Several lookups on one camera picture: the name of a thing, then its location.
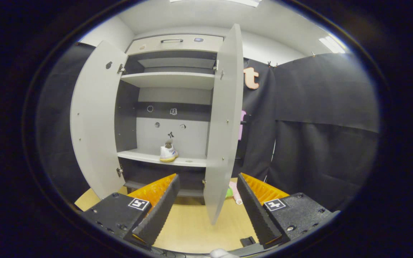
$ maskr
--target orange letter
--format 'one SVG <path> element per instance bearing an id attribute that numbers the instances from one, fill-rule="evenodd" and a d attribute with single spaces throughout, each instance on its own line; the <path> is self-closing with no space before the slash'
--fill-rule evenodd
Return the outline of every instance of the orange letter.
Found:
<path id="1" fill-rule="evenodd" d="M 259 88 L 259 83 L 254 82 L 254 77 L 259 77 L 258 72 L 254 72 L 254 68 L 248 67 L 246 69 L 243 69 L 243 72 L 245 74 L 245 84 L 246 87 L 255 90 Z"/>

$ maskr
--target black curtain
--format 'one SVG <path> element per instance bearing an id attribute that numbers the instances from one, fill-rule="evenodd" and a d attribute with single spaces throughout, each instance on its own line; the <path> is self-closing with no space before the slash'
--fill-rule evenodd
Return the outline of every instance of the black curtain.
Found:
<path id="1" fill-rule="evenodd" d="M 36 112 L 41 162 L 53 185 L 70 202 L 89 189 L 74 155 L 69 119 L 77 77 L 94 49 L 76 44 L 62 55 L 46 79 Z"/>
<path id="2" fill-rule="evenodd" d="M 268 183 L 342 209 L 367 178 L 379 137 L 374 84 L 351 54 L 274 69 L 276 145 Z"/>
<path id="3" fill-rule="evenodd" d="M 264 180 L 269 172 L 272 150 L 275 142 L 275 76 L 273 68 L 267 64 L 245 59 L 243 68 L 252 67 L 259 73 L 254 78 L 259 88 L 252 90 L 243 82 L 242 110 L 251 115 L 248 134 L 242 134 L 238 148 L 246 148 L 243 164 L 236 161 L 232 177 L 243 172 L 260 180 Z"/>

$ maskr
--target pink object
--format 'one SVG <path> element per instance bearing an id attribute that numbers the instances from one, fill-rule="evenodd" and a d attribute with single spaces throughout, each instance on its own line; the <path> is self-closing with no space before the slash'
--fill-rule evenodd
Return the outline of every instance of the pink object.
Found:
<path id="1" fill-rule="evenodd" d="M 246 111 L 241 111 L 241 121 L 243 121 L 243 117 L 246 115 Z M 243 124 L 240 125 L 240 129 L 238 130 L 238 140 L 241 140 L 241 132 L 243 130 Z"/>
<path id="2" fill-rule="evenodd" d="M 232 188 L 232 192 L 234 193 L 234 200 L 236 201 L 236 204 L 242 204 L 243 202 L 240 194 L 238 193 L 237 183 L 231 181 L 229 182 L 229 186 Z"/>

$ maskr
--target ceiling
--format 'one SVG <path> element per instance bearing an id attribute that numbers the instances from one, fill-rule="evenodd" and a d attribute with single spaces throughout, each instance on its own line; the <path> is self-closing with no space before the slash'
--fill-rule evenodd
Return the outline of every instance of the ceiling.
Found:
<path id="1" fill-rule="evenodd" d="M 307 56 L 312 51 L 331 52 L 318 41 L 328 36 L 326 31 L 273 0 L 262 0 L 256 8 L 224 0 L 147 0 L 119 17 L 135 35 L 186 26 L 231 28 L 238 23 L 242 31 L 273 39 Z"/>

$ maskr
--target sneaker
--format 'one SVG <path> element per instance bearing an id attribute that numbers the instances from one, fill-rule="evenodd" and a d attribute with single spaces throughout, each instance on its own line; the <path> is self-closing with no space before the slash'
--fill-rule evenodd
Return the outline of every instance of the sneaker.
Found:
<path id="1" fill-rule="evenodd" d="M 173 148 L 173 139 L 165 142 L 165 145 L 160 147 L 160 161 L 172 162 L 178 157 L 177 151 Z"/>

